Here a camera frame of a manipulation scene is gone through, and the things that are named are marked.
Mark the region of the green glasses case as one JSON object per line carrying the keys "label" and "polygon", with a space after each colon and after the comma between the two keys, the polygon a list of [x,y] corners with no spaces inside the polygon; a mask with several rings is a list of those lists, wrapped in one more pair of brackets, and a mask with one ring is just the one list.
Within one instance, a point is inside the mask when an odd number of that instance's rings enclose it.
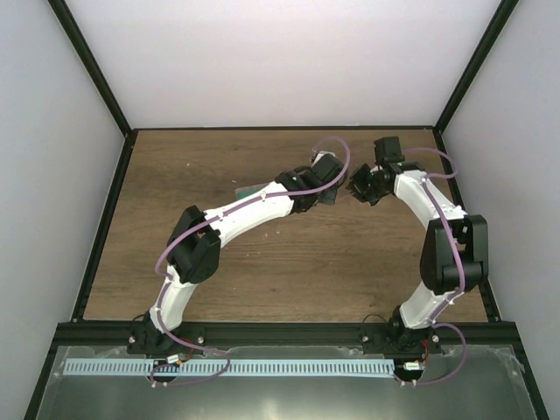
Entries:
{"label": "green glasses case", "polygon": [[234,191],[235,197],[238,200],[243,200],[254,193],[260,192],[266,186],[267,184],[260,184],[260,185],[249,185],[249,186],[236,188]]}

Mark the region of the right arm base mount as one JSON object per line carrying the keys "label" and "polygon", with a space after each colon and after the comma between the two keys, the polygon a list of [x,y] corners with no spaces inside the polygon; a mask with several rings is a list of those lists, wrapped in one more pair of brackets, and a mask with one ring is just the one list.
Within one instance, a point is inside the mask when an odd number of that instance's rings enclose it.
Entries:
{"label": "right arm base mount", "polygon": [[358,341],[364,351],[378,354],[422,355],[434,344],[435,330],[431,327],[409,329],[399,319],[385,319],[382,315],[369,313],[360,323]]}

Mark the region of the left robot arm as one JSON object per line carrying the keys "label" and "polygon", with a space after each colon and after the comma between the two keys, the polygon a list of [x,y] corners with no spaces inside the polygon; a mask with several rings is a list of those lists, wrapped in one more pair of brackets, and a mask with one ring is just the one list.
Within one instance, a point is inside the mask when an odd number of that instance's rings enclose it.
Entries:
{"label": "left robot arm", "polygon": [[218,269],[225,245],[265,222],[309,210],[323,191],[338,186],[342,172],[338,164],[325,169],[288,171],[229,205],[205,212],[196,206],[187,208],[157,260],[156,272],[164,277],[164,283],[149,310],[153,324],[149,344],[161,354],[178,345],[176,328],[186,305],[198,284]]}

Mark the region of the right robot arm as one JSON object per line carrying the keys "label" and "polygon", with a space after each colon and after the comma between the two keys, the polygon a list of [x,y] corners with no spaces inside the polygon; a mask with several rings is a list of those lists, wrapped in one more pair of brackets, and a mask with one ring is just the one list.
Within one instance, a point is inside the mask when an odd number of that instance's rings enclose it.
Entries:
{"label": "right robot arm", "polygon": [[407,353],[419,343],[419,330],[435,324],[447,306],[487,280],[487,221],[453,204],[414,163],[375,168],[364,164],[350,177],[349,188],[372,206],[388,195],[397,197],[425,229],[421,283],[396,309],[398,324],[388,331],[389,344]]}

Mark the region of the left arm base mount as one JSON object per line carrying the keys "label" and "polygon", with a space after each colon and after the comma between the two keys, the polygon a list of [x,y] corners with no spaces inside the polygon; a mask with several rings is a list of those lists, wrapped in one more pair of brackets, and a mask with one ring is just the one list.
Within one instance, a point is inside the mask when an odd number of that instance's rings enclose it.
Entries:
{"label": "left arm base mount", "polygon": [[[202,346],[206,340],[205,328],[199,323],[183,322],[171,330],[179,340]],[[145,356],[167,356],[178,353],[196,352],[196,349],[179,344],[166,333],[160,332],[152,323],[148,314],[141,314],[129,324],[129,343],[127,353]]]}

